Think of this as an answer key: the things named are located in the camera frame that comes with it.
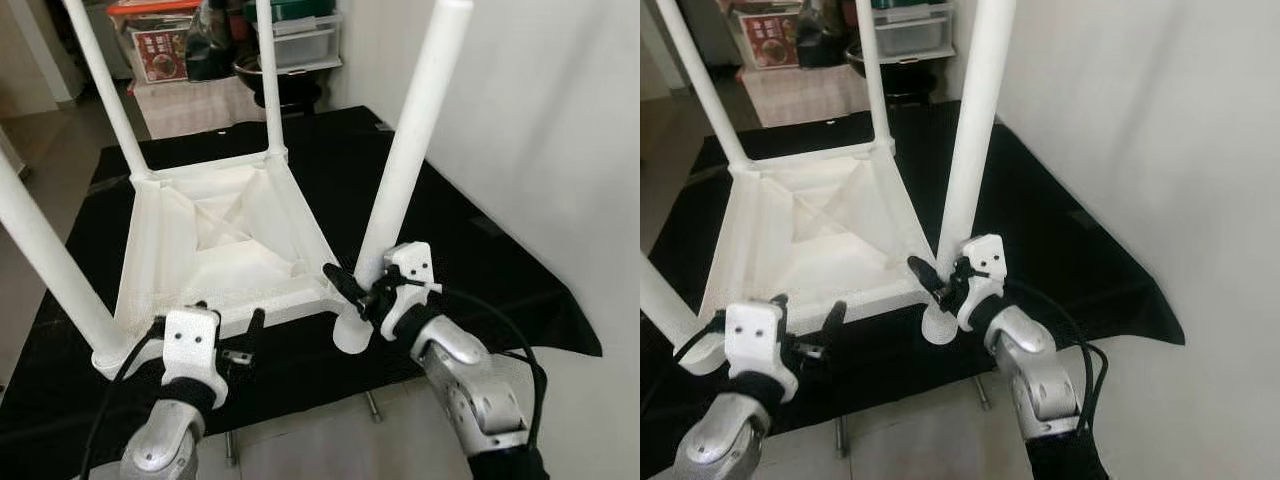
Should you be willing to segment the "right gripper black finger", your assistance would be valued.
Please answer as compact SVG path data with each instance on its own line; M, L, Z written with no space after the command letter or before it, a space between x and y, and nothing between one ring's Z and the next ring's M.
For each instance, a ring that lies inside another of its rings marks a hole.
M323 265L323 274L338 293L357 310L365 310L369 306L369 293L357 283L351 271L344 270L338 264L326 262Z
M951 293L948 283L937 273L934 266L919 256L910 256L906 260L911 274L918 279L922 288L937 301Z

